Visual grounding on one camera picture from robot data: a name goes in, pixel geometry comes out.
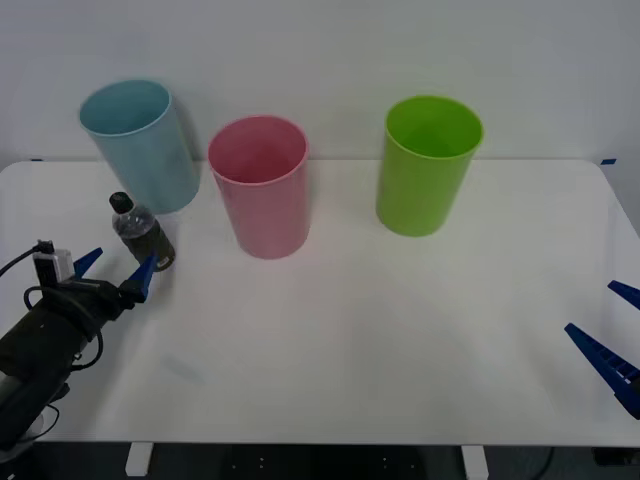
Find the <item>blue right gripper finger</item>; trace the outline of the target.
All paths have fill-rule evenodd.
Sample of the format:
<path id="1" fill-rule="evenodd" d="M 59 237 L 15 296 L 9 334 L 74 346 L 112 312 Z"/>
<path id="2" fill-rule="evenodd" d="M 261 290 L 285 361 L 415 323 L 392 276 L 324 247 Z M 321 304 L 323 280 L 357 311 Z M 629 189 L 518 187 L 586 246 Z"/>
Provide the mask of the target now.
<path id="1" fill-rule="evenodd" d="M 639 418 L 639 369 L 583 330 L 569 323 L 564 331 L 602 377 L 614 397 L 635 419 Z"/>
<path id="2" fill-rule="evenodd" d="M 640 309 L 640 290 L 629 286 L 627 284 L 621 283 L 619 281 L 611 281 L 607 287 L 616 293 L 618 296 L 623 298 L 625 301 L 630 303 L 636 309 Z"/>

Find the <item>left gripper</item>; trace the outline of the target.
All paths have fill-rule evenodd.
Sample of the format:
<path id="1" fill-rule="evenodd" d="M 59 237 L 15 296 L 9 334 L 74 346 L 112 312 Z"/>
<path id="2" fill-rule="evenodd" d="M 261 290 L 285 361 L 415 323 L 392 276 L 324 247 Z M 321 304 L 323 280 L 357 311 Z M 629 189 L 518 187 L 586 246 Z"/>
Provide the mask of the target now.
<path id="1" fill-rule="evenodd" d="M 103 254 L 98 247 L 73 262 L 74 276 L 82 278 Z M 108 321 L 115 321 L 123 309 L 143 304 L 157 261 L 148 256 L 135 272 L 118 287 L 102 281 L 45 282 L 42 284 L 44 310 L 64 327 L 73 328 L 83 340 L 93 340 Z"/>

